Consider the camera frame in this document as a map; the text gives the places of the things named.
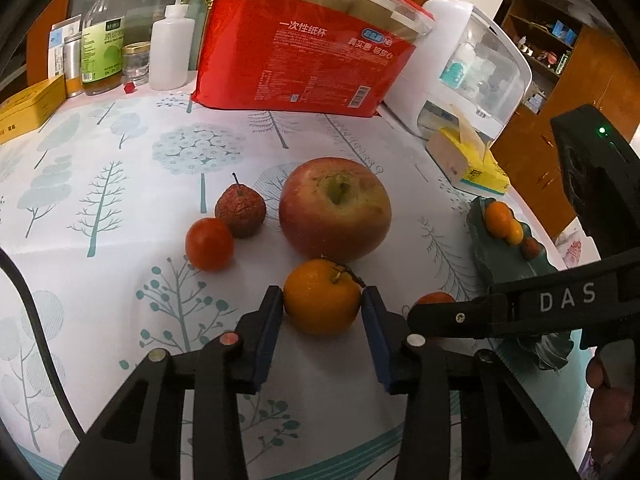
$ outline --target cherry tomato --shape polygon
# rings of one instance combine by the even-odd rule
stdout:
[[[218,218],[201,218],[187,231],[184,251],[191,265],[215,272],[224,269],[234,254],[234,238]]]
[[[427,294],[421,297],[415,304],[426,304],[426,303],[455,303],[454,300],[449,294],[446,292],[432,292],[431,294]]]

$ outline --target human hand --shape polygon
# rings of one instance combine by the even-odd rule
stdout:
[[[605,384],[602,362],[594,357],[587,365],[587,384],[593,388],[589,415],[593,421],[591,455],[598,464],[606,464],[620,452],[634,430],[629,421],[633,393]]]

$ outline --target white tablecloth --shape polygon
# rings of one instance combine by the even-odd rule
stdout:
[[[200,348],[255,310],[267,286],[282,285],[302,262],[279,229],[277,203],[286,176],[310,158],[352,158],[386,187],[392,227],[354,270],[378,286],[389,309],[402,312],[434,290],[457,300],[482,293],[465,224],[472,197],[449,185],[418,139],[381,117],[209,110],[190,102],[189,89],[142,87],[126,96],[118,88],[71,99],[39,131],[0,146],[0,244],[34,294],[85,429],[148,350]],[[213,214],[232,171],[263,194],[268,218],[257,237],[236,244],[228,269],[197,272],[184,256],[184,234]],[[560,268],[522,200],[511,193],[507,202]],[[56,478],[77,442],[4,275],[0,294],[0,416],[43,478]],[[467,352],[488,344],[447,343]],[[507,343],[498,352],[579,462],[590,435],[584,384],[590,354],[576,346],[569,365],[554,373],[537,371]],[[187,401],[185,479],[191,477]],[[359,318],[327,340],[300,335],[285,320],[268,382],[258,396],[239,397],[249,475],[367,478],[398,452],[404,403],[377,383]],[[453,435],[455,478],[460,450]],[[394,469],[390,462],[376,480],[392,478]]]

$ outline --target dark green plate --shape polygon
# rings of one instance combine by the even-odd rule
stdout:
[[[544,245],[540,244],[538,256],[527,261],[519,246],[510,246],[488,233],[484,227],[484,209],[494,201],[495,198],[476,197],[466,216],[476,268],[484,284],[489,287],[494,283],[516,282],[558,272],[546,259]],[[525,237],[531,236],[531,228],[524,222],[520,225]],[[568,363],[567,357],[574,348],[571,332],[519,337],[518,342],[534,358],[540,370],[559,370]]]

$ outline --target yellow tissue package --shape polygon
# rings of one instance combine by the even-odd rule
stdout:
[[[476,195],[483,191],[504,195],[511,185],[509,177],[475,131],[477,141],[465,138],[463,122],[460,131],[444,127],[434,132],[427,151],[453,187]]]
[[[6,99],[0,105],[0,144],[42,126],[65,99],[63,75],[45,79]]]

